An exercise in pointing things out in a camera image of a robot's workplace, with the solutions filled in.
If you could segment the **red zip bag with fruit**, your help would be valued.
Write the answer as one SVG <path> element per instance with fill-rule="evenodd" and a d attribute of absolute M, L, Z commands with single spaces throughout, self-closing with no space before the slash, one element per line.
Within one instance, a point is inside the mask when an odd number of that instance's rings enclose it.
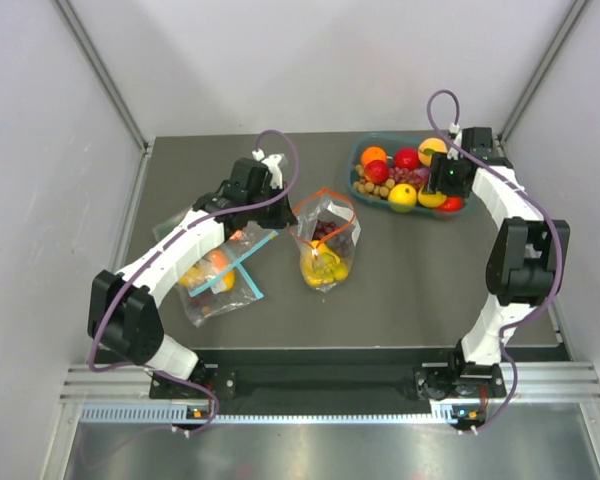
<path fill-rule="evenodd" d="M 299 250 L 301 275 L 309 288 L 327 292 L 352 269 L 361 227 L 351 201 L 323 188 L 293 210 L 289 233 Z"/>

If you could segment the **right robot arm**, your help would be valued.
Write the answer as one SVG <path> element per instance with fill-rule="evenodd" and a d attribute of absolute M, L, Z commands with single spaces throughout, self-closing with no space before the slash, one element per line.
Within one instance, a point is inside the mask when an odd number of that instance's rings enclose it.
<path fill-rule="evenodd" d="M 462 129 L 453 123 L 449 136 L 449 151 L 432 154 L 426 191 L 477 197 L 498 228 L 485 269 L 487 300 L 458 342 L 446 372 L 449 388 L 467 396 L 496 381 L 501 348 L 517 323 L 550 296 L 556 258 L 566 259 L 570 227 L 556 221 L 557 235 L 551 235 L 544 215 L 524 197 L 512 164 L 494 152 L 489 128 Z"/>

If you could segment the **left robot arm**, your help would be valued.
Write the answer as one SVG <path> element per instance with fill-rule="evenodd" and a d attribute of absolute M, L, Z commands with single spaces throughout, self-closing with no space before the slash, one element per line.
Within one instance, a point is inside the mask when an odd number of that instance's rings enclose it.
<path fill-rule="evenodd" d="M 170 233 L 117 272 L 103 270 L 91 285 L 88 335 L 126 363 L 172 378 L 185 396 L 206 387 L 199 358 L 164 331 L 159 307 L 166 294 L 205 255 L 251 224 L 281 230 L 295 224 L 281 154 L 254 151 L 238 159 L 221 187 L 200 197 Z"/>

